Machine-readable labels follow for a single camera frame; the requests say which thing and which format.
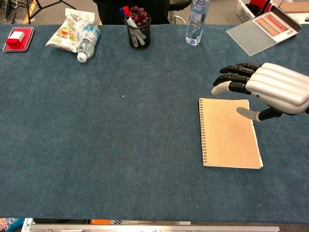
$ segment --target bottle cap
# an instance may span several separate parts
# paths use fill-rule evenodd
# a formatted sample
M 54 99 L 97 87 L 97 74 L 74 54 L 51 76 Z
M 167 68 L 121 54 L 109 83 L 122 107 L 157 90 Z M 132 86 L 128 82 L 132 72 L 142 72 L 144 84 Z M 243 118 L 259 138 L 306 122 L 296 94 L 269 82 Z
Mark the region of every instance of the bottle cap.
M 85 63 L 86 62 L 86 60 L 87 60 L 87 54 L 86 53 L 84 53 L 84 52 L 79 52 L 78 54 L 77 54 L 77 59 L 81 62 L 81 63 Z

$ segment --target bottle label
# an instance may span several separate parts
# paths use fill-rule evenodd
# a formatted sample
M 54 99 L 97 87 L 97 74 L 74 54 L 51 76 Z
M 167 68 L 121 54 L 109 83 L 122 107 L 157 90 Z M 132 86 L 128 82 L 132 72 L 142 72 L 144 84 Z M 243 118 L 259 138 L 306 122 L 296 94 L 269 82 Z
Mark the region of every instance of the bottle label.
M 90 40 L 93 45 L 95 46 L 98 40 L 98 37 L 100 35 L 100 31 L 98 30 L 97 27 L 91 26 L 91 25 L 86 25 L 84 27 L 81 40 L 82 39 L 88 39 Z

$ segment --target pen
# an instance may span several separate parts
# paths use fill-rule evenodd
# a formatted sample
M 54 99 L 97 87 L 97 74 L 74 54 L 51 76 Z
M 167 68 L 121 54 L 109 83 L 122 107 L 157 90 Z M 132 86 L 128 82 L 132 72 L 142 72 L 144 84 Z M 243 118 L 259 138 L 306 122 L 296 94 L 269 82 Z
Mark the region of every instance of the pen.
M 125 12 L 125 15 L 126 16 L 129 16 L 129 18 L 126 20 L 127 23 L 133 27 L 133 28 L 137 28 L 138 26 L 135 24 L 135 22 L 133 21 L 133 19 L 130 17 L 130 11 L 129 11 L 129 7 L 128 6 L 125 6 L 123 7 L 123 10 Z M 134 30 L 135 34 L 137 35 L 137 37 L 140 37 L 142 39 L 145 39 L 146 36 L 140 31 L 140 29 L 135 29 Z
M 130 18 L 130 16 L 126 15 L 126 22 L 130 25 L 129 21 L 132 21 L 132 18 Z M 142 37 L 138 34 L 138 31 L 136 29 L 134 29 L 133 33 L 136 35 L 136 38 L 139 40 L 140 44 L 143 46 L 145 45 L 145 41 L 142 39 Z
M 120 8 L 119 11 L 120 11 L 120 13 L 122 14 L 122 16 L 126 18 L 126 14 L 125 14 L 124 8 L 123 8 L 123 7 Z M 131 35 L 131 38 L 132 38 L 132 42 L 133 42 L 134 47 L 138 47 L 139 44 L 137 43 L 136 35 L 135 35 L 134 31 L 133 31 L 131 28 L 129 28 L 129 31 L 130 31 L 130 35 Z

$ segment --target orange object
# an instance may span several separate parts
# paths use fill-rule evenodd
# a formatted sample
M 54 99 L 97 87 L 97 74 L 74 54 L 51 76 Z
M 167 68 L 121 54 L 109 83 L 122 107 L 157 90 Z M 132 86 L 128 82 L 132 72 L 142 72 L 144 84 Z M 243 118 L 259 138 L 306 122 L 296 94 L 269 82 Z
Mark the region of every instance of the orange object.
M 308 13 L 309 12 L 309 1 L 283 2 L 280 8 L 286 13 Z
M 111 220 L 107 219 L 91 219 L 90 224 L 109 225 Z

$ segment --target water bottle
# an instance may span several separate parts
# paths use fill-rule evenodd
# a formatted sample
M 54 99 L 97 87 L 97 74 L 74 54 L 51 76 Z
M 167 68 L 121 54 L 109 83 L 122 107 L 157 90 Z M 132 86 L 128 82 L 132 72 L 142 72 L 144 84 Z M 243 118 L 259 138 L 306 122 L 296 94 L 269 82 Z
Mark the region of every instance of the water bottle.
M 197 45 L 202 37 L 210 0 L 193 0 L 189 16 L 189 25 L 185 40 L 190 45 Z
M 100 35 L 96 23 L 86 22 L 81 38 L 77 45 L 77 59 L 84 63 L 95 51 L 95 46 Z

